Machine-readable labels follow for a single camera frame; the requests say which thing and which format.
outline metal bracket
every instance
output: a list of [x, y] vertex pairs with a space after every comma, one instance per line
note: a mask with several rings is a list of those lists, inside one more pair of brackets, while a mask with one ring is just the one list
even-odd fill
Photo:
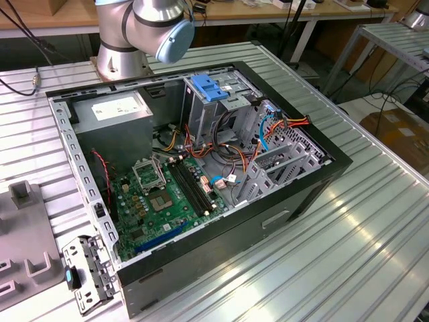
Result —
[[116, 276], [109, 275], [111, 261], [99, 235], [79, 236], [62, 248], [62, 252], [68, 267], [78, 272], [80, 283], [74, 297], [82, 316], [113, 298]]

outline black plastic latch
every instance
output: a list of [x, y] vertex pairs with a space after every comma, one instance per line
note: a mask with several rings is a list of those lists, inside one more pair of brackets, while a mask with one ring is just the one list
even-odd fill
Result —
[[95, 213], [97, 214], [98, 218], [104, 217], [106, 215], [102, 204], [96, 203], [94, 206], [94, 209], [95, 209]]

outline yellow wire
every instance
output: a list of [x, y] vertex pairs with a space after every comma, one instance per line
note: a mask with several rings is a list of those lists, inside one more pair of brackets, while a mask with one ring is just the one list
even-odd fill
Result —
[[307, 120], [306, 117], [304, 119], [288, 119], [288, 121], [291, 121], [291, 122], [306, 121], [306, 120]]
[[173, 138], [172, 138], [172, 143], [170, 143], [170, 145], [167, 148], [165, 148], [164, 151], [170, 151], [174, 147], [174, 144], [176, 143], [176, 133], [177, 132], [174, 131]]

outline blue pcie slot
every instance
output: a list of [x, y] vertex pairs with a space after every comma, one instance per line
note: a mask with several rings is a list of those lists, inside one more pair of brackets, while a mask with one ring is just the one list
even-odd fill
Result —
[[181, 224], [179, 227], [174, 228], [173, 230], [158, 236], [157, 238], [153, 238], [152, 240], [149, 240], [147, 242], [145, 242], [144, 244], [141, 244], [139, 247], [134, 248], [134, 252], [140, 253], [140, 252], [144, 252], [145, 250], [148, 250], [154, 246], [157, 246], [163, 242], [165, 242], [166, 240], [169, 240], [179, 234], [182, 233], [183, 228], [188, 225], [188, 222], [185, 222], [183, 224]]

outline aluminum profile table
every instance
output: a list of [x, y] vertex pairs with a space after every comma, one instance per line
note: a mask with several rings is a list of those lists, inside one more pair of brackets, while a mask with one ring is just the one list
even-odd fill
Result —
[[391, 84], [391, 88], [400, 81], [407, 66], [415, 68], [418, 72], [423, 72], [429, 69], [429, 59], [423, 56], [423, 49], [429, 48], [429, 30], [417, 32], [402, 23], [360, 25], [356, 28], [331, 70], [328, 80], [322, 90], [324, 94], [330, 90], [336, 76], [344, 66], [347, 58], [361, 37], [367, 38], [370, 43], [366, 49], [364, 49], [351, 72], [362, 65], [374, 46], [383, 48], [403, 62], [402, 67], [399, 68], [397, 74], [393, 78], [396, 82]]
[[[353, 123], [264, 47], [188, 51], [156, 72], [244, 60], [352, 159], [344, 175], [289, 226], [133, 321], [413, 321], [429, 301], [429, 183]], [[3, 72], [17, 89], [33, 70]], [[42, 90], [100, 82], [89, 62], [41, 68]], [[43, 93], [0, 87], [0, 189], [42, 186], [58, 249], [93, 234]], [[65, 282], [4, 312], [0, 321], [81, 321]], [[121, 296], [85, 321], [126, 321]]]

